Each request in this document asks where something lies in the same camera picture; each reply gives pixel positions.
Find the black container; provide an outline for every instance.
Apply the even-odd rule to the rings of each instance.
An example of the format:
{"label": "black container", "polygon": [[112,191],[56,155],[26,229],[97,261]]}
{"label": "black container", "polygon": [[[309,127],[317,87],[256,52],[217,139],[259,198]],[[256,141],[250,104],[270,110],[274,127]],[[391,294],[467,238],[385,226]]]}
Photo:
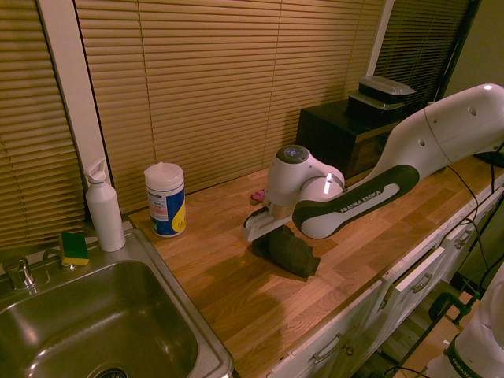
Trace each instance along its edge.
{"label": "black container", "polygon": [[359,92],[385,104],[399,104],[415,93],[407,85],[381,76],[364,76],[359,79]]}
{"label": "black container", "polygon": [[403,106],[402,102],[386,104],[360,91],[351,91],[348,94],[348,112],[362,120],[391,120]]}
{"label": "black container", "polygon": [[319,161],[341,171],[346,179],[363,175],[380,159],[391,130],[406,114],[364,120],[348,111],[348,100],[301,109],[295,144]]}

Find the window blinds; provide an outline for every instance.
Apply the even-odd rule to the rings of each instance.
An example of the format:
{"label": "window blinds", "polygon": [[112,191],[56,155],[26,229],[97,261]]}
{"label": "window blinds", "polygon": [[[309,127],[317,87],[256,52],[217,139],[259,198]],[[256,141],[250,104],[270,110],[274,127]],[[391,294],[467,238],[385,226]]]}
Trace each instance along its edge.
{"label": "window blinds", "polygon": [[122,210],[158,161],[187,192],[267,167],[301,108],[357,87],[382,3],[76,0]]}
{"label": "window blinds", "polygon": [[83,231],[83,188],[35,0],[0,0],[0,250]]}
{"label": "window blinds", "polygon": [[470,0],[395,0],[375,75],[412,87],[411,113],[432,101]]}

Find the franka emika logo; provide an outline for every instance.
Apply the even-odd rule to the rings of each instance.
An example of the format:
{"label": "franka emika logo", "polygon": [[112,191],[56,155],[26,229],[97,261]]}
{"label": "franka emika logo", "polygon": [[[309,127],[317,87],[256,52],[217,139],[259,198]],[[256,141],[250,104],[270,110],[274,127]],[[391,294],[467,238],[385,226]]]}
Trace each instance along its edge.
{"label": "franka emika logo", "polygon": [[347,211],[352,210],[354,207],[362,205],[363,203],[366,203],[367,201],[369,201],[371,198],[375,198],[377,195],[381,195],[381,194],[382,194],[381,191],[374,191],[370,195],[366,195],[365,197],[357,200],[356,202],[352,203],[351,205],[343,207],[339,212],[341,214],[346,213]]}

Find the plastic lid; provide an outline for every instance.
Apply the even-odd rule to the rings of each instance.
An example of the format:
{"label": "plastic lid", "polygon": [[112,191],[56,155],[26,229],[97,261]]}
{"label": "plastic lid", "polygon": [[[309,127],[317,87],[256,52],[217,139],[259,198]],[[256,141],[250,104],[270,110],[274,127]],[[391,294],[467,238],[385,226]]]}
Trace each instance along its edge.
{"label": "plastic lid", "polygon": [[416,92],[405,84],[398,83],[394,80],[385,79],[381,76],[364,76],[359,79],[359,83],[395,96],[411,95],[412,93]]}
{"label": "plastic lid", "polygon": [[90,183],[103,183],[107,180],[105,174],[105,159],[98,159],[89,167],[84,169],[84,175]]}
{"label": "plastic lid", "polygon": [[145,171],[145,184],[155,191],[171,191],[183,184],[181,167],[172,163],[159,162]]}
{"label": "plastic lid", "polygon": [[372,106],[373,108],[377,108],[380,110],[396,110],[404,106],[404,102],[400,102],[399,104],[386,104],[385,102],[381,102],[379,100],[376,100],[375,98],[366,96],[365,94],[362,94],[359,91],[349,92],[348,97],[351,97],[354,100],[358,100],[360,102],[364,102],[366,105]]}

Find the green yellow sponge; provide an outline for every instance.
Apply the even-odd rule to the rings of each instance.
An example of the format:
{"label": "green yellow sponge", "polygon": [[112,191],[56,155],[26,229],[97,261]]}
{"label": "green yellow sponge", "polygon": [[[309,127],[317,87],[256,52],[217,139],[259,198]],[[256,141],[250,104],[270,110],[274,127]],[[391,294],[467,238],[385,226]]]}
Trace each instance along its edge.
{"label": "green yellow sponge", "polygon": [[62,232],[60,235],[60,251],[62,264],[86,265],[89,262],[84,235]]}

